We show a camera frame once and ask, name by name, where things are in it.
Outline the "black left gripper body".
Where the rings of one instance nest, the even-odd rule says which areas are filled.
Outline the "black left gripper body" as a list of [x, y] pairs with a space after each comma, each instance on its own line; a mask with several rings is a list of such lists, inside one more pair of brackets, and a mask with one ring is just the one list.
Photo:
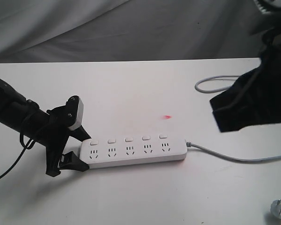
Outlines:
[[60, 175], [59, 162], [66, 143], [69, 139], [69, 129], [66, 126], [65, 106], [48, 110], [49, 128], [48, 143], [46, 145], [46, 174], [49, 176]]

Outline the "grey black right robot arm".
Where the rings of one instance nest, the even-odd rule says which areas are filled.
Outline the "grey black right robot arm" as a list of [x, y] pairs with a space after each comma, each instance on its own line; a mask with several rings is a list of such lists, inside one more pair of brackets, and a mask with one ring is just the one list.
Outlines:
[[260, 65], [239, 76], [210, 99], [220, 132], [281, 123], [281, 0], [256, 0], [255, 14], [244, 22], [249, 34], [262, 33]]

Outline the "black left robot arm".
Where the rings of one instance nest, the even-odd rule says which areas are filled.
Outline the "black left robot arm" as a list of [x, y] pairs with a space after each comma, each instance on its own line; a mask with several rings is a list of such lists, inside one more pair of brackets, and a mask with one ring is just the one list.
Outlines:
[[35, 143], [45, 146], [46, 174], [51, 177], [60, 175], [62, 170], [89, 169], [74, 152], [63, 153], [69, 137], [81, 142], [90, 139], [82, 126], [82, 117], [83, 102], [79, 96], [72, 96], [65, 105], [44, 112], [36, 102], [0, 79], [0, 123], [19, 132], [25, 150]]

